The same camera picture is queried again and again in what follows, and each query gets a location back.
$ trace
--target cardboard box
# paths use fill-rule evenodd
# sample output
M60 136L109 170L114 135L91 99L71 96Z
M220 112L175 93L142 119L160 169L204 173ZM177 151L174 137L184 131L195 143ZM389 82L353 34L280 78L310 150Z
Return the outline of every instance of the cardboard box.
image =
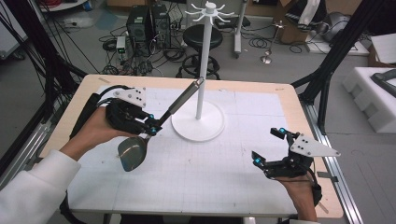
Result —
M306 37L308 36L308 32L299 30L296 25L285 17L286 12L288 12L296 2L296 0L279 0L276 6L274 21L282 21L285 25L284 29L279 30L278 35L280 42L284 44L305 43ZM326 8L328 13L337 11L345 15L352 15L360 3L361 0L327 0Z
M109 7L131 7L134 5L148 5L150 0L107 0Z
M376 57L376 51L375 51L375 47L372 45L369 48L369 56L367 57L367 63L369 65L369 67L396 67L395 64L389 64L389 63L381 63L378 61L377 57Z

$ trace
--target white pole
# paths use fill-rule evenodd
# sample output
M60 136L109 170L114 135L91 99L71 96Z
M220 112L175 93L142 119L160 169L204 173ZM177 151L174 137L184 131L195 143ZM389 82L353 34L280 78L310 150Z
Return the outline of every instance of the white pole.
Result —
M213 3L206 3L206 13L213 13L216 5ZM207 72L207 62L209 59L209 50L210 50L210 37L212 36L212 24L210 22L210 17L205 17L205 29L204 29L204 43L202 45L202 54L201 54L201 70L200 77L203 80L206 80L206 72ZM201 85L198 91L198 104L197 104L197 114L195 116L196 119L201 118L202 114L202 106L204 102L204 91L205 91L205 82Z

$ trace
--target computer tower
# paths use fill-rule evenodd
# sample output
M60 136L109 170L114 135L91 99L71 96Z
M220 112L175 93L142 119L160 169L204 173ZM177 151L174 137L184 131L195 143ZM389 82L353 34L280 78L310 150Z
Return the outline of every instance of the computer tower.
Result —
M154 23L154 36L157 46L162 49L171 48L170 17L164 4L154 4L151 7Z
M146 56L150 53L150 44L153 39L151 16L148 6L132 6L126 22L134 56Z

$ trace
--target white box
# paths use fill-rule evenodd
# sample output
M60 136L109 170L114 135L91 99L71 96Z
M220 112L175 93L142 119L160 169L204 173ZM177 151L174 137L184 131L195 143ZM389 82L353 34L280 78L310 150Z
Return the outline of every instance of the white box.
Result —
M375 84L370 76L391 69L356 67L343 82L377 133L396 133L396 98Z

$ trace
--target stool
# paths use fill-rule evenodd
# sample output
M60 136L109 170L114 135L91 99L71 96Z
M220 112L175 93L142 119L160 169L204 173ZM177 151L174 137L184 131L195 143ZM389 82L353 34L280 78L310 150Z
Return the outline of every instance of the stool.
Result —
M396 98L370 79L374 73L385 73L390 69L357 67L343 81L377 133L396 133Z
M199 25L193 25L184 31L183 33L184 42L188 46L194 48L198 53L188 56L186 59L183 60L181 66L178 68L178 73L176 77L182 77L181 75L182 70L186 71L190 75L195 76L196 78L200 76L202 47L204 42L204 29L205 26L199 24ZM212 36L210 38L209 49L214 49L218 47L221 44L222 39L223 38L221 32L216 28L212 28ZM218 61L216 61L214 58L209 56L206 76L214 75L216 76L217 80L220 80L218 74L219 69L220 66L218 64Z

